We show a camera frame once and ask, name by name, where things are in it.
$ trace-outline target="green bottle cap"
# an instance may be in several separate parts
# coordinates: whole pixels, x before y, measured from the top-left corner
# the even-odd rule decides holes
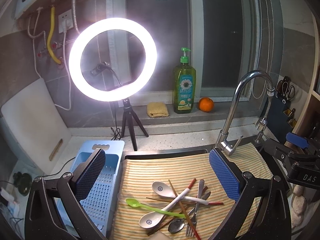
[[[187,51],[191,51],[188,48],[181,48],[183,51],[183,57],[180,58],[181,63],[189,63],[189,57],[187,56]]]

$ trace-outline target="window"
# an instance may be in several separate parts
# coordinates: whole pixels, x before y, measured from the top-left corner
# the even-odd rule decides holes
[[[147,85],[130,97],[132,105],[153,101],[172,103],[173,68],[181,47],[192,50],[196,69],[196,101],[211,97],[231,101],[240,78],[253,69],[250,0],[110,0],[114,17],[126,17],[144,26],[155,40],[158,59]],[[141,42],[131,33],[112,31],[110,58],[122,82],[134,81],[145,61]],[[247,88],[242,100],[249,100]]]

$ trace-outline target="yellow hose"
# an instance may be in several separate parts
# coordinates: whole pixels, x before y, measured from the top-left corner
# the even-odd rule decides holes
[[[48,40],[47,40],[47,49],[48,49],[48,52],[49,52],[50,56],[52,57],[52,59],[56,63],[61,65],[61,60],[59,60],[56,57],[56,55],[53,53],[53,51],[51,49],[51,45],[50,45],[51,38],[52,38],[52,35],[53,35],[53,31],[54,31],[54,11],[55,11],[55,8],[54,8],[54,6],[52,6],[51,7],[51,17],[50,17],[50,32],[49,32],[49,36],[48,36]]]

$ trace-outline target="dark green object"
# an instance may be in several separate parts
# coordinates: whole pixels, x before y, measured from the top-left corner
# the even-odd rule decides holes
[[[28,173],[21,173],[20,171],[13,175],[13,184],[18,189],[19,193],[27,196],[31,189],[32,178]]]
[[[189,65],[188,48],[181,48],[183,57],[180,58],[181,64],[173,70],[174,92],[173,110],[177,114],[188,114],[191,112],[195,99],[196,90],[196,70]]]

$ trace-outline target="blue drain basket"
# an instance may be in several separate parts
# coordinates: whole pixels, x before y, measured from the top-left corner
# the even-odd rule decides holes
[[[70,169],[73,172],[80,163],[85,162],[94,152],[93,146],[102,148],[106,145],[109,145],[109,148],[105,150],[106,164],[87,198],[80,201],[92,222],[103,235],[110,231],[116,211],[117,194],[122,174],[120,161],[124,141],[86,141],[78,151]],[[58,200],[57,208],[64,224],[73,227],[60,199]]]

